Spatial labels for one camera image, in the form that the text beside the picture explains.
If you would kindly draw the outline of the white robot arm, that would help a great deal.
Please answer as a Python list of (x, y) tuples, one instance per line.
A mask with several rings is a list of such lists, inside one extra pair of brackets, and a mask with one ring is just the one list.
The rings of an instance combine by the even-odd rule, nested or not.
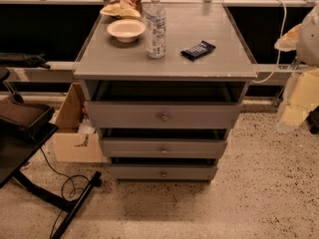
[(278, 51), (296, 51), (297, 59), (308, 66), (293, 88), (279, 124), (285, 127), (300, 126), (319, 107), (319, 5), (303, 21), (279, 38), (274, 48)]

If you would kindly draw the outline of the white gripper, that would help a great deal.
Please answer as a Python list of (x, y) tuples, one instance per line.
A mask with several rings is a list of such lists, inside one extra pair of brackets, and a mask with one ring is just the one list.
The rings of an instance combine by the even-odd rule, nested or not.
[[(274, 48), (281, 52), (294, 51), (301, 26), (298, 24), (291, 28), (276, 41)], [(319, 68), (310, 67), (304, 72), (294, 72), (288, 79), (283, 97), (276, 129), (287, 133), (300, 127), (310, 113), (319, 107)]]

